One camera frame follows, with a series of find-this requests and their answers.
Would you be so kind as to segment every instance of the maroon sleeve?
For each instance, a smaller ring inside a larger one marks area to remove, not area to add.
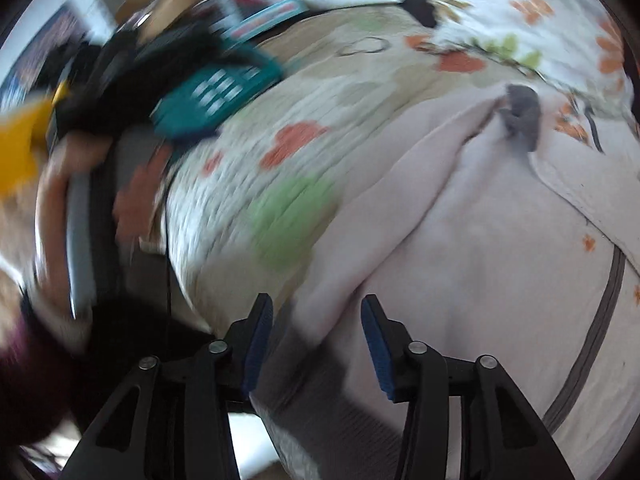
[[[45,438],[66,415],[79,362],[40,324],[25,296],[0,352],[0,448]]]

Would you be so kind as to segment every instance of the blue gripper pad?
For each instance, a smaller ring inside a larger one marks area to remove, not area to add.
[[[367,338],[369,353],[376,369],[380,389],[386,393],[389,400],[394,400],[395,385],[391,354],[382,335],[382,329],[366,297],[362,300],[360,307],[360,319],[362,320],[362,328]]]
[[[258,383],[260,368],[267,352],[267,344],[273,325],[273,303],[271,298],[267,294],[259,294],[256,303],[258,301],[264,301],[265,305],[255,325],[254,334],[244,360],[244,375],[241,388],[245,396],[248,396]]]

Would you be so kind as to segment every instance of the pillow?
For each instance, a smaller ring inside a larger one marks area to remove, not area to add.
[[[440,25],[429,42],[437,48],[480,48],[595,107],[628,110],[622,37],[599,0],[431,1]]]

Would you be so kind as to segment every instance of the teal package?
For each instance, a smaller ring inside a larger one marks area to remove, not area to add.
[[[271,57],[245,43],[225,43],[248,64],[212,62],[163,97],[151,114],[158,135],[201,136],[281,81],[283,71]]]

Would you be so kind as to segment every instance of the person's arm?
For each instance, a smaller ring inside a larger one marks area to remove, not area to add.
[[[73,320],[66,266],[66,188],[90,171],[108,142],[68,136],[52,154],[36,201],[36,262],[26,277],[22,316],[0,353],[0,447],[36,442],[62,420],[74,389],[90,319]]]

